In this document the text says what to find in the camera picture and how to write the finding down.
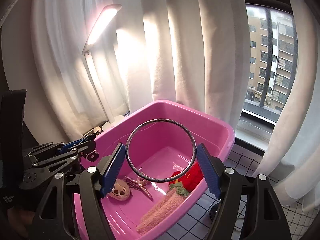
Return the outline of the person hand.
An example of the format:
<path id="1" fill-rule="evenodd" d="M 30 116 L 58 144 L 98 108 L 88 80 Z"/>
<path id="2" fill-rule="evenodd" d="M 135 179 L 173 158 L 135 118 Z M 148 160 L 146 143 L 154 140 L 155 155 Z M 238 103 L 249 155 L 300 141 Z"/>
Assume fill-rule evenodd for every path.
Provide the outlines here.
<path id="1" fill-rule="evenodd" d="M 22 237 L 28 237 L 29 227 L 33 222 L 35 212 L 19 210 L 14 207 L 7 211 L 8 220 L 13 229 L 19 233 Z"/>

